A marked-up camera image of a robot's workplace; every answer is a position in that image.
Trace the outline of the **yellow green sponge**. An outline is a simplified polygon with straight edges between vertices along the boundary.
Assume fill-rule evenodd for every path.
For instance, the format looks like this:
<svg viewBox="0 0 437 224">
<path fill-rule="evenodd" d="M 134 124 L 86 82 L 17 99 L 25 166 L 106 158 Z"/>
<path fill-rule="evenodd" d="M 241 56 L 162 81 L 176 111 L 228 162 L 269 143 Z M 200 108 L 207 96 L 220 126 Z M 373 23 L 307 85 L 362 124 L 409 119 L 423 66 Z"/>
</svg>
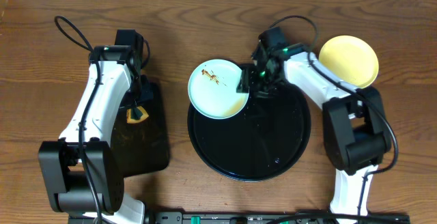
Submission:
<svg viewBox="0 0 437 224">
<path fill-rule="evenodd" d="M 142 106 L 128 109 L 126 112 L 126 121 L 128 124 L 138 124 L 149 117 L 147 111 Z"/>
</svg>

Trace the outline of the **light blue plate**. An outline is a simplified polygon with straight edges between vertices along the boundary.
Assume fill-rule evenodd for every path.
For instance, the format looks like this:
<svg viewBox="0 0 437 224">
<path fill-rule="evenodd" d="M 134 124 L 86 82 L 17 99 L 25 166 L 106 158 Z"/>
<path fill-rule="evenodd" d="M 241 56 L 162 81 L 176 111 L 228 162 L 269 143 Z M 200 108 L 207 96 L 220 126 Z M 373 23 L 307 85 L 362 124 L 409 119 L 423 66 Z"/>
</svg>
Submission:
<svg viewBox="0 0 437 224">
<path fill-rule="evenodd" d="M 248 93 L 238 93 L 242 69 L 225 59 L 211 59 L 199 64 L 188 80 L 188 97 L 200 114 L 223 120 L 238 114 L 249 100 Z"/>
</svg>

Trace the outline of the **yellow plate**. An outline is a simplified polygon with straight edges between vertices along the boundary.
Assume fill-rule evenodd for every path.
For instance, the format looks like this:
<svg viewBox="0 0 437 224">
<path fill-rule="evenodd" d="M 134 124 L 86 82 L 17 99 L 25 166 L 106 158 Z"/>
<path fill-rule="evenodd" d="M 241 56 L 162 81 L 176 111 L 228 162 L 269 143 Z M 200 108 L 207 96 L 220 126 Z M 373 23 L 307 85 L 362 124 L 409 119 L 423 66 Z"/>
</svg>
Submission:
<svg viewBox="0 0 437 224">
<path fill-rule="evenodd" d="M 320 50 L 319 61 L 340 79 L 357 87 L 370 86 L 379 72 L 375 51 L 354 36 L 336 36 Z"/>
</svg>

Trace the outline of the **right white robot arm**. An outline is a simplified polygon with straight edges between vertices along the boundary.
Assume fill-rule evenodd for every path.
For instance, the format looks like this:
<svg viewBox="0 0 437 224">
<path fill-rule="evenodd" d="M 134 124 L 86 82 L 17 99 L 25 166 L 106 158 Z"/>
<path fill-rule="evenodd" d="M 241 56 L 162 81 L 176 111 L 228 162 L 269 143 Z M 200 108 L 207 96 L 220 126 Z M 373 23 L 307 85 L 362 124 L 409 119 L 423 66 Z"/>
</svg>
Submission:
<svg viewBox="0 0 437 224">
<path fill-rule="evenodd" d="M 336 169 L 331 220 L 368 222 L 371 180 L 392 169 L 399 155 L 397 138 L 387 121 L 379 91 L 357 87 L 338 77 L 304 44 L 260 40 L 252 59 L 255 66 L 242 73 L 238 91 L 270 98 L 290 85 L 319 106 L 324 147 Z"/>
</svg>

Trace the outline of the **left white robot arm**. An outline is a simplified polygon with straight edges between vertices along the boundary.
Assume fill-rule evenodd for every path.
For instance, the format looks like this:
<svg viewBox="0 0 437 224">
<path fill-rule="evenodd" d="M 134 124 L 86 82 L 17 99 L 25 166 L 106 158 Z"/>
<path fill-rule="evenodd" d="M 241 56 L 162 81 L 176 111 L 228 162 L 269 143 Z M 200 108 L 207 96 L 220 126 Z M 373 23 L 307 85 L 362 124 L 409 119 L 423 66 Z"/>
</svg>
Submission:
<svg viewBox="0 0 437 224">
<path fill-rule="evenodd" d="M 145 204 L 124 192 L 111 134 L 126 94 L 141 93 L 142 46 L 97 46 L 87 86 L 68 126 L 38 160 L 51 208 L 90 223 L 143 223 Z"/>
</svg>

